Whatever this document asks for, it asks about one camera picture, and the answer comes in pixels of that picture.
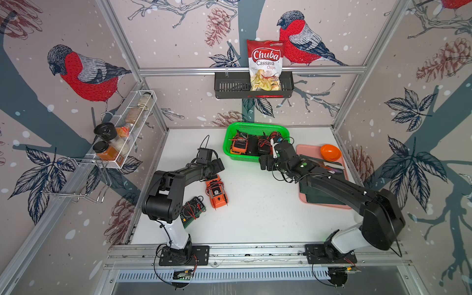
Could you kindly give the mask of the red multimeter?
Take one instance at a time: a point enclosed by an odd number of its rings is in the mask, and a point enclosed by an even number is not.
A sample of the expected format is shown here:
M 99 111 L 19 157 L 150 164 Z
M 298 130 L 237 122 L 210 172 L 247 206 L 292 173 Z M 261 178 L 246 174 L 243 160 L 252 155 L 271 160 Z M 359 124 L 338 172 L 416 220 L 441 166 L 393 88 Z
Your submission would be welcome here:
M 284 141 L 284 137 L 282 137 L 280 132 L 272 132 L 268 136 L 269 143 L 274 145 L 274 144 L 279 144 Z

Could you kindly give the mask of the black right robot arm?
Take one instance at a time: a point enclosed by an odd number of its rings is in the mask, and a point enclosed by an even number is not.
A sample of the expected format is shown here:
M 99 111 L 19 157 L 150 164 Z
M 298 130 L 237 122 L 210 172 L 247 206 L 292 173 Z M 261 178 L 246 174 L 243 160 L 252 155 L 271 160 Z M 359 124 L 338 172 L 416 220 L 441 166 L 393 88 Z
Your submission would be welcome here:
M 334 231 L 323 244 L 323 256 L 333 261 L 356 249 L 373 246 L 387 251 L 398 243 L 406 222 L 396 197 L 389 190 L 375 191 L 328 172 L 313 159 L 296 154 L 287 141 L 275 144 L 271 155 L 259 158 L 262 170 L 278 171 L 289 183 L 318 189 L 349 206 L 363 220 L 345 230 Z

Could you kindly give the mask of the green plastic basket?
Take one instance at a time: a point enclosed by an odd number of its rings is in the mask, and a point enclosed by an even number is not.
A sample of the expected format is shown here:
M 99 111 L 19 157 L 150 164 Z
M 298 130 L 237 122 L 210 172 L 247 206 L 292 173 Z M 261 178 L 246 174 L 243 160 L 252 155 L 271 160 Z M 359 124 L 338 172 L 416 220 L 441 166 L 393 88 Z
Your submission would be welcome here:
M 261 136 L 264 133 L 269 135 L 272 132 L 279 132 L 283 138 L 290 136 L 290 132 L 286 127 L 281 125 L 270 125 L 270 124 L 259 124 L 249 122 L 235 122 L 227 127 L 225 139 L 223 142 L 222 149 L 224 153 L 234 161 L 244 162 L 258 162 L 259 156 L 248 156 L 244 154 L 232 154 L 231 146 L 232 139 L 237 135 L 237 132 L 247 133 L 248 135 Z

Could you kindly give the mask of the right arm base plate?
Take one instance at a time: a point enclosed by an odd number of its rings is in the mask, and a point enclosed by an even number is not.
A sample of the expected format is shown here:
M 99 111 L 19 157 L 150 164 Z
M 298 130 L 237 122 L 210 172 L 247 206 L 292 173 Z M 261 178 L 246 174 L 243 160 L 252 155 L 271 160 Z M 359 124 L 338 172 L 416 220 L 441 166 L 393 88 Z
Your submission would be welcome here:
M 356 264 L 357 258 L 353 251 L 341 253 L 332 246 L 322 243 L 305 244 L 304 255 L 309 264 Z

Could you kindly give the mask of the orange multimeter with leads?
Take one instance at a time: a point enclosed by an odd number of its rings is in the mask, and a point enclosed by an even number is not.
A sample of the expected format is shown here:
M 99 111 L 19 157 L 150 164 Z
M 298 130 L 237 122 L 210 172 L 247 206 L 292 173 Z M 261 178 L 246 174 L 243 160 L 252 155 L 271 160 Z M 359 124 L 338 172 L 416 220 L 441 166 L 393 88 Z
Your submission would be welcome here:
M 232 145 L 230 149 L 231 154 L 245 154 L 248 148 L 248 139 L 247 137 L 236 135 L 232 139 Z

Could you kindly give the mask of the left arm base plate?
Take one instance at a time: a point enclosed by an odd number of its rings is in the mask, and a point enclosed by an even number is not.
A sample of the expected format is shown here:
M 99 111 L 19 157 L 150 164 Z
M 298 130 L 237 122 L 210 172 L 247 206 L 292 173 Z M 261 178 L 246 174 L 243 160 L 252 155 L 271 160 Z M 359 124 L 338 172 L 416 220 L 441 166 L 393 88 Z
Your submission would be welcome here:
M 183 249 L 174 249 L 164 246 L 158 251 L 160 266 L 207 266 L 210 247 L 185 246 Z

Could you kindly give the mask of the green multimeter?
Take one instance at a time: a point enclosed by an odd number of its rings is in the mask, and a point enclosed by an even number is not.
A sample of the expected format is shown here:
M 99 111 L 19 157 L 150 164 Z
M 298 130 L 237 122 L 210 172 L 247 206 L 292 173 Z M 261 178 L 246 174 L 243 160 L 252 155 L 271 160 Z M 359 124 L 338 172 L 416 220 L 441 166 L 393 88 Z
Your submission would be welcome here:
M 203 201 L 204 198 L 200 195 L 193 197 L 184 204 L 180 213 L 184 228 L 187 228 L 193 221 L 197 220 L 202 213 L 206 212 L 207 209 Z

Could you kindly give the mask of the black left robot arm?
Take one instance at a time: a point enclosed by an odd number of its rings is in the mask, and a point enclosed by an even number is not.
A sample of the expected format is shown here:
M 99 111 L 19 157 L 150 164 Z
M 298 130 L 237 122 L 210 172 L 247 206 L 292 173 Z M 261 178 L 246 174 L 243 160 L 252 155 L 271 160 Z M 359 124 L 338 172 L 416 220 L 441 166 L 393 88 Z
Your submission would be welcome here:
M 166 250 L 172 256 L 187 261 L 192 254 L 191 236 L 180 218 L 185 187 L 197 181 L 212 180 L 223 170 L 224 165 L 217 152 L 201 147 L 196 157 L 184 168 L 154 173 L 141 209 L 164 231 L 167 237 Z

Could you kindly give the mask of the black case with leads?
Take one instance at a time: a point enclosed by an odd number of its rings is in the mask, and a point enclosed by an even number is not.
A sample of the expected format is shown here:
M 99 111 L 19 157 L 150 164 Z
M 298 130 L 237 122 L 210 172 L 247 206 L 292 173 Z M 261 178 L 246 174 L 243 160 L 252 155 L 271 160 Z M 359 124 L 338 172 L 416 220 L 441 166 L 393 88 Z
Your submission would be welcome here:
M 260 156 L 270 155 L 272 150 L 272 145 L 267 136 L 260 136 L 258 138 L 258 154 Z

